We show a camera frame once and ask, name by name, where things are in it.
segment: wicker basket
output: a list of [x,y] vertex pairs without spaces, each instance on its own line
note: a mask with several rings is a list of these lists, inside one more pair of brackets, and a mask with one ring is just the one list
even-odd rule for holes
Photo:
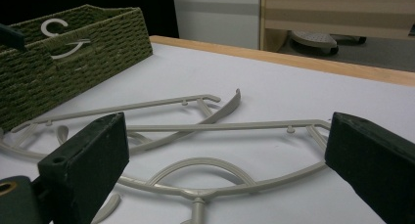
[[[40,30],[50,19],[48,37]],[[24,34],[25,52],[0,45],[0,127],[10,130],[33,119],[153,54],[139,8],[84,5],[10,27]],[[62,59],[74,45],[90,43]]]

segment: floor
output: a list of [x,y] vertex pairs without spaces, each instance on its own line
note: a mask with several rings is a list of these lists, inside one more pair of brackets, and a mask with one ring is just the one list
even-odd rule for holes
[[301,45],[290,36],[278,53],[415,72],[415,38],[394,40],[367,37],[364,44],[358,44],[358,37],[333,35],[333,38],[339,46],[336,55],[330,54],[330,49]]

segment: dark background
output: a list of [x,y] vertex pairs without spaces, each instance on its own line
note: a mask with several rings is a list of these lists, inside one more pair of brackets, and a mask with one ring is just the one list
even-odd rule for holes
[[139,7],[149,35],[179,38],[174,0],[0,0],[0,23],[23,22],[85,4],[102,8]]

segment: white wall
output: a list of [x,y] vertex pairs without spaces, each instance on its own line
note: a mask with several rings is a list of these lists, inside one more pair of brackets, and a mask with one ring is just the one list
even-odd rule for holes
[[260,0],[174,0],[182,39],[258,49]]

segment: white tabletop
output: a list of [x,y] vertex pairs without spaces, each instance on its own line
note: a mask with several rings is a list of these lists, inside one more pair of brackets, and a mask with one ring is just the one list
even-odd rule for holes
[[[415,88],[285,67],[203,51],[153,43],[154,55],[47,112],[56,115],[183,96],[211,94],[223,106],[240,89],[240,106],[217,123],[322,119],[334,112],[367,118],[415,142]],[[127,125],[193,124],[204,117],[196,103],[125,112]],[[98,115],[40,127],[23,147],[50,153],[58,147],[54,131],[61,125],[69,136]],[[168,133],[147,133],[157,139]],[[6,135],[13,140],[13,135]],[[255,181],[285,175],[324,157],[306,132],[284,130],[197,132],[161,148],[133,154],[125,174],[148,180],[166,166],[191,157],[231,162]],[[38,176],[36,161],[0,151],[2,178]],[[162,183],[177,187],[231,186],[229,174],[211,166],[177,171]],[[192,202],[116,184],[122,202],[103,223],[181,223],[191,218]],[[206,205],[206,223],[384,223],[330,168],[258,194],[220,197]]]

